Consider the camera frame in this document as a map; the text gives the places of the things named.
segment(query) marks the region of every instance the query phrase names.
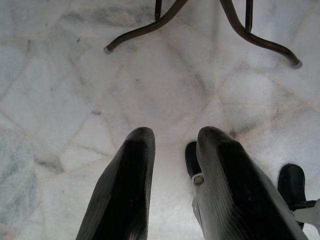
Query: metal bracket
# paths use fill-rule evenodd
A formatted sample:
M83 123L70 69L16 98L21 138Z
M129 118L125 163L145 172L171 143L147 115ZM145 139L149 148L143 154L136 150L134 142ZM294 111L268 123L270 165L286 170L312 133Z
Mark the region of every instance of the metal bracket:
M315 226L320 235L320 199L316 201L314 207L297 209L292 214L298 222Z

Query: marble floor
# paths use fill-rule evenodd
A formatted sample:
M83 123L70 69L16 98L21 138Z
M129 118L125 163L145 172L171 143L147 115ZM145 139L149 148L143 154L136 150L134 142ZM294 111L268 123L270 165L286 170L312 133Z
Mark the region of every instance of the marble floor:
M103 52L153 12L154 0L0 0L1 240L75 239L98 177L141 126L156 136L149 240L203 239L184 148L204 126L232 133L274 184L300 165L307 199L320 198L320 1L254 1L252 32L289 46L300 69L242 40L218 0L190 0Z

